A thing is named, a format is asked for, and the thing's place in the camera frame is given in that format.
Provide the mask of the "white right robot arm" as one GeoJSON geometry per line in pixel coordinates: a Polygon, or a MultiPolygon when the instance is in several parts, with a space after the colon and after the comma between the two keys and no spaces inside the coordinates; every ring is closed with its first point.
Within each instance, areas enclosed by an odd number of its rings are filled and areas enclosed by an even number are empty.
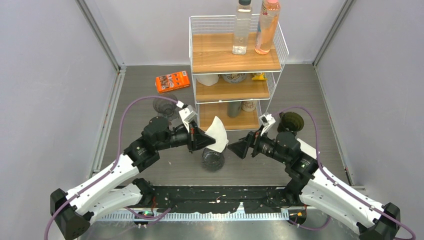
{"type": "Polygon", "coordinates": [[[400,229],[400,209],[393,203],[382,204],[351,188],[318,163],[316,150],[290,132],[275,139],[267,134],[249,132],[228,146],[244,159],[263,154],[285,165],[291,180],[282,190],[291,205],[305,204],[333,217],[358,234],[361,240],[393,240],[400,229]]]}

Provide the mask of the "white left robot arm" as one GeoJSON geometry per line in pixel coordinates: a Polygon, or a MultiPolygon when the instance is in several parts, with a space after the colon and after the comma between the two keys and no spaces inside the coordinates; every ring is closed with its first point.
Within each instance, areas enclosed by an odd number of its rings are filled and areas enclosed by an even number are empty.
{"type": "Polygon", "coordinates": [[[227,133],[219,117],[214,118],[206,131],[192,119],[170,129],[166,118],[154,117],[144,127],[141,137],[125,150],[119,150],[108,167],[78,186],[69,190],[58,188],[50,194],[51,219],[47,226],[56,223],[64,239],[75,240],[99,218],[117,209],[135,204],[148,207],[154,197],[142,178],[121,191],[111,190],[157,162],[161,150],[186,146],[191,153],[204,148],[222,152],[227,142],[227,133]]]}

